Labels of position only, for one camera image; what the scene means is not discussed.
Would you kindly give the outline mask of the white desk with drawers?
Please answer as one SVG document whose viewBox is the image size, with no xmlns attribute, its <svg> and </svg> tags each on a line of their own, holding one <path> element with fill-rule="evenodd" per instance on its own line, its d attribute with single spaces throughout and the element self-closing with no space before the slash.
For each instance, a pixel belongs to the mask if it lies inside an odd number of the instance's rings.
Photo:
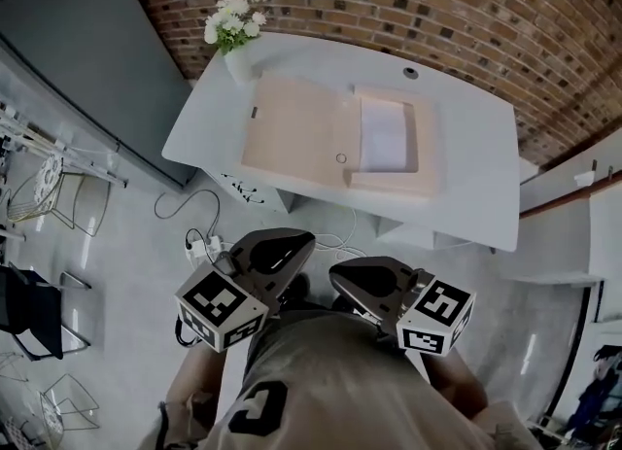
<svg viewBox="0 0 622 450">
<path fill-rule="evenodd" d="M 519 225 L 519 155 L 512 106 L 429 67 L 330 40 L 268 33 L 247 48 L 254 78 L 239 86 L 216 56 L 192 90 L 163 147 L 165 158 L 197 167 L 235 199 L 282 210 L 285 194 L 336 203 L 414 231 L 432 248 L 437 235 L 511 252 Z M 419 73 L 407 79 L 402 71 Z M 443 184 L 431 198 L 366 190 L 338 190 L 242 166 L 246 125 L 258 80 L 266 73 L 304 79 L 337 91 L 354 86 L 392 88 L 432 101 L 440 125 Z M 239 182 L 228 182 L 221 173 Z M 232 185 L 256 188 L 247 203 Z"/>
</svg>

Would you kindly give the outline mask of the person's right forearm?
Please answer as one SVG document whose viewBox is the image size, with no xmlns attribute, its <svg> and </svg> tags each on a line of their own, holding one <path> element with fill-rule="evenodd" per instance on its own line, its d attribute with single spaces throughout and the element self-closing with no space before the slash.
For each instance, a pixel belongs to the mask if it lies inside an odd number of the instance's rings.
<svg viewBox="0 0 622 450">
<path fill-rule="evenodd" d="M 483 385 L 457 349 L 445 357 L 422 353 L 421 359 L 432 387 L 465 417 L 473 419 L 489 406 Z"/>
</svg>

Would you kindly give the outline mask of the white A4 paper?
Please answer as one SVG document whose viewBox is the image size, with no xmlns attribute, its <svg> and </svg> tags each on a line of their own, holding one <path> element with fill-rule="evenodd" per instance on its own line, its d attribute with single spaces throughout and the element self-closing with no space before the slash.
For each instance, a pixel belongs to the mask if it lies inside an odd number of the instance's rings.
<svg viewBox="0 0 622 450">
<path fill-rule="evenodd" d="M 407 165 L 406 119 L 402 103 L 362 99 L 362 172 L 401 172 Z"/>
</svg>

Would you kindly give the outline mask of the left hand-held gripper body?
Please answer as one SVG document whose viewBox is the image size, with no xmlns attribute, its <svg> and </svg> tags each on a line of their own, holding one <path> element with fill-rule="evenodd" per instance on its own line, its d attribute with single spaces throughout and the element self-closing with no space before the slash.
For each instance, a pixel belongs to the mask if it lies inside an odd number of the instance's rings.
<svg viewBox="0 0 622 450">
<path fill-rule="evenodd" d="M 215 261 L 200 264 L 175 293 L 179 322 L 214 351 L 227 350 L 279 314 L 272 294 L 276 284 L 264 284 L 259 277 L 280 269 L 277 253 L 249 260 L 247 267 L 232 253 L 220 253 Z"/>
</svg>

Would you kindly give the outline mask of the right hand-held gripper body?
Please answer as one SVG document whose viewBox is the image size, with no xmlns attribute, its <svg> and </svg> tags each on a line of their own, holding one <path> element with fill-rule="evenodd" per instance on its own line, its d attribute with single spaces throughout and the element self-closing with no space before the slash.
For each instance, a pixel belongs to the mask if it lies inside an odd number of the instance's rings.
<svg viewBox="0 0 622 450">
<path fill-rule="evenodd" d="M 450 285 L 417 269 L 382 330 L 403 350 L 447 356 L 467 327 L 476 292 Z"/>
</svg>

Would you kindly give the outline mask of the white flower bouquet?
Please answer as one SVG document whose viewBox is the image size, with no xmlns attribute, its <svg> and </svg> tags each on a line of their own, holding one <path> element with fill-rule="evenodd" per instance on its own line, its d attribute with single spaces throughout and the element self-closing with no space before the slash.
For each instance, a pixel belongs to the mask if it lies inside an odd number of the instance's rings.
<svg viewBox="0 0 622 450">
<path fill-rule="evenodd" d="M 267 1 L 217 0 L 216 12 L 205 19 L 204 42 L 227 54 L 257 39 L 267 23 Z"/>
</svg>

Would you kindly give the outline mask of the person's beige t-shirt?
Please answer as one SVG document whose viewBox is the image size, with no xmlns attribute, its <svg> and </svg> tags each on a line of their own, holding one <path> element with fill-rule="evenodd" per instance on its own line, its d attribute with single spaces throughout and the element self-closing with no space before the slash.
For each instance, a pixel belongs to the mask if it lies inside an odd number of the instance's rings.
<svg viewBox="0 0 622 450">
<path fill-rule="evenodd" d="M 207 435 L 164 400 L 137 450 L 542 450 L 508 402 L 468 419 L 363 319 L 288 310 L 251 342 L 241 391 Z"/>
</svg>

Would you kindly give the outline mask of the black chair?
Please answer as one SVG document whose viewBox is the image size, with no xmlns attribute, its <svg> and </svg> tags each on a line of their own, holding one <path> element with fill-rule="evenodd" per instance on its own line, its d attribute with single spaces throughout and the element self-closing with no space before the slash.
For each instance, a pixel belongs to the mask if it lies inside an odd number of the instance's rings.
<svg viewBox="0 0 622 450">
<path fill-rule="evenodd" d="M 9 334 L 22 354 L 32 362 L 62 360 L 86 350 L 90 342 L 65 325 L 62 319 L 63 293 L 89 290 L 91 285 L 69 272 L 52 284 L 34 270 L 19 270 L 13 264 L 0 265 L 0 331 Z M 19 339 L 25 332 L 47 350 L 31 352 Z"/>
</svg>

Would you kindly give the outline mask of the person's left black shoe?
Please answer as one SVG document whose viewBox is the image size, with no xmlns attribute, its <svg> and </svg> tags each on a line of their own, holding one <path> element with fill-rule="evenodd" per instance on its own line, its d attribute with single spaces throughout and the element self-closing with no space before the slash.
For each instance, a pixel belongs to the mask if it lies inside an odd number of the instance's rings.
<svg viewBox="0 0 622 450">
<path fill-rule="evenodd" d="M 306 274 L 298 274 L 290 282 L 286 292 L 283 294 L 285 301 L 305 300 L 310 292 L 310 281 Z"/>
</svg>

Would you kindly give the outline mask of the grey refrigerator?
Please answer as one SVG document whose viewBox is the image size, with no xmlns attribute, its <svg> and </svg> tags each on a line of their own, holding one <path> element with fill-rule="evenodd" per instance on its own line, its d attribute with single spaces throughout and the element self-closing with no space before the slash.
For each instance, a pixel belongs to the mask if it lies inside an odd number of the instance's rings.
<svg viewBox="0 0 622 450">
<path fill-rule="evenodd" d="M 177 189 L 193 177 L 162 155 L 191 87 L 139 0 L 0 0 L 0 42 L 127 160 Z"/>
</svg>

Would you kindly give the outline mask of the white power strip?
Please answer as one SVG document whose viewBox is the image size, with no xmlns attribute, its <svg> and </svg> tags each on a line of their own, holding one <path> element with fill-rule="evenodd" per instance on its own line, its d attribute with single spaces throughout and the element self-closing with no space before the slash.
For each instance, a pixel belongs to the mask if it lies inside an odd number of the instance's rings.
<svg viewBox="0 0 622 450">
<path fill-rule="evenodd" d="M 201 239 L 187 242 L 186 253 L 190 260 L 215 260 L 224 250 L 223 240 L 219 236 L 212 236 L 208 242 Z"/>
</svg>

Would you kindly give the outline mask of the person's left forearm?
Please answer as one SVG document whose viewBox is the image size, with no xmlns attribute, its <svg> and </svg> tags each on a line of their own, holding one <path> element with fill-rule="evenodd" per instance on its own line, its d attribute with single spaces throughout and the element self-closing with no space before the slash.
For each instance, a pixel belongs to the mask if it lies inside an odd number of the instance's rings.
<svg viewBox="0 0 622 450">
<path fill-rule="evenodd" d="M 189 348 L 164 399 L 175 436 L 202 439 L 214 427 L 226 356 L 203 342 Z"/>
</svg>

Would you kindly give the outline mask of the white metal rack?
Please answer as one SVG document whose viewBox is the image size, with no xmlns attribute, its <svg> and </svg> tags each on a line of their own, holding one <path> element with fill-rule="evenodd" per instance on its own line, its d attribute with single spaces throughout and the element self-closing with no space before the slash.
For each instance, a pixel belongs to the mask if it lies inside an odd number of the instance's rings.
<svg viewBox="0 0 622 450">
<path fill-rule="evenodd" d="M 25 116 L 0 100 L 0 137 L 9 137 L 12 144 L 24 147 L 29 153 L 47 158 L 58 156 L 64 164 L 91 176 L 125 189 L 128 182 L 114 173 L 100 158 L 91 158 L 59 139 L 52 139 L 31 125 Z"/>
</svg>

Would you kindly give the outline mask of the beige file box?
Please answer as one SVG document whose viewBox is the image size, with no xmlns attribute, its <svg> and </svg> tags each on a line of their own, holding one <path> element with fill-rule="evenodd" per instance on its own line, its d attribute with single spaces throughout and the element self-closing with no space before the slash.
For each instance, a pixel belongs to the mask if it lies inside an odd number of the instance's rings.
<svg viewBox="0 0 622 450">
<path fill-rule="evenodd" d="M 404 171 L 360 170 L 363 98 L 403 104 Z M 275 73 L 257 82 L 241 164 L 314 186 L 424 198 L 440 192 L 444 176 L 440 125 L 428 98 L 392 88 L 337 91 Z"/>
</svg>

